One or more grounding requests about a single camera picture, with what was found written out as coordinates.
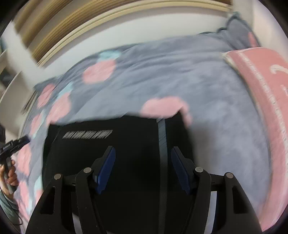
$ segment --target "metal screw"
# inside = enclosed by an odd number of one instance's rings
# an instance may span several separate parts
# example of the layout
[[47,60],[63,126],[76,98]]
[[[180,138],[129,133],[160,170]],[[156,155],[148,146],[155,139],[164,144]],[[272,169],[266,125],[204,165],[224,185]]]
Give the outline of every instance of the metal screw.
[[202,168],[202,167],[196,167],[196,168],[195,168],[195,171],[201,173],[201,172],[203,172],[203,168]]
[[92,171],[92,169],[90,167],[86,167],[84,170],[83,170],[85,173],[89,173],[90,171]]
[[230,172],[228,172],[228,173],[226,174],[226,176],[227,176],[229,179],[232,179],[232,178],[233,178],[233,174],[230,173]]
[[60,178],[61,178],[61,174],[56,174],[56,175],[54,175],[54,179],[58,180],[58,179],[60,179]]

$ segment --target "white shelf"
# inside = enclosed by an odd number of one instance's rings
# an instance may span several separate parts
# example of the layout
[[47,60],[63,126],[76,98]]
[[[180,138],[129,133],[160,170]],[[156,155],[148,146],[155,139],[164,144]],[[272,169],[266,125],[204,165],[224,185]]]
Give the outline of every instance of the white shelf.
[[21,110],[31,96],[31,90],[25,84],[21,73],[10,82],[0,99],[0,123],[7,131],[18,136],[26,114]]
[[7,50],[4,50],[0,55],[0,74],[3,72],[5,67],[7,67]]

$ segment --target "cable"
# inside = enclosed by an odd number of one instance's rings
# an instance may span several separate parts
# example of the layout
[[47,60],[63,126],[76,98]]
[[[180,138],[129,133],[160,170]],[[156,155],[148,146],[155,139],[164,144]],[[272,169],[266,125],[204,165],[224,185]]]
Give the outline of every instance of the cable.
[[15,223],[12,223],[12,221],[11,220],[9,220],[13,225],[15,225],[15,226],[21,226],[22,224],[23,224],[23,220],[22,220],[22,218],[17,214],[17,212],[13,209],[13,207],[11,206],[11,204],[10,204],[10,201],[8,201],[8,199],[6,198],[6,196],[5,196],[5,194],[3,193],[3,196],[4,196],[4,198],[5,198],[5,200],[6,200],[6,202],[8,203],[8,205],[11,207],[11,209],[13,210],[13,212],[19,217],[19,219],[21,220],[21,223],[20,224],[15,224]]

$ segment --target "white wall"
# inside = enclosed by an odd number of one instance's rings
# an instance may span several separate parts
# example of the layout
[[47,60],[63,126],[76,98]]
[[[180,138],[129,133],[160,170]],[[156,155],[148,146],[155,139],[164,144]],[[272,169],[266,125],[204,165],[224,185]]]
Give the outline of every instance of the white wall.
[[7,131],[7,129],[6,129],[5,133],[6,133],[6,142],[17,139],[17,136],[12,134],[11,132]]
[[258,0],[253,0],[253,31],[263,47],[273,49],[288,61],[288,39],[281,26]]

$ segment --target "bed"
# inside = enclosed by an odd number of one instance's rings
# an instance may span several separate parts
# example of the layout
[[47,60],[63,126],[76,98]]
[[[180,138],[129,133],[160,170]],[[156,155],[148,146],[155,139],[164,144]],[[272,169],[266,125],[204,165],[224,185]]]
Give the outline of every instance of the bed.
[[[17,64],[28,85],[36,85],[35,102],[20,133],[32,140],[15,155],[20,181],[15,199],[25,222],[22,231],[43,192],[42,150],[51,122],[126,113],[167,118],[179,110],[195,145],[195,163],[209,173],[235,174],[262,230],[274,225],[283,207],[267,206],[276,172],[263,113],[247,83],[221,55],[269,46],[265,32],[258,22],[253,23],[252,5],[254,15],[259,14],[259,2],[123,1],[105,5],[102,11],[91,10],[101,4],[98,1],[81,7],[74,3],[67,9],[70,4],[31,0],[3,34],[10,62]],[[28,13],[51,6],[54,12],[41,18],[42,28],[21,25],[23,19],[29,22]],[[64,10],[66,15],[57,14]],[[262,37],[257,39],[252,26]],[[285,57],[286,47],[282,49]],[[215,201],[212,193],[211,204]],[[276,218],[267,221],[269,212]],[[211,206],[205,233],[212,230],[214,213]]]

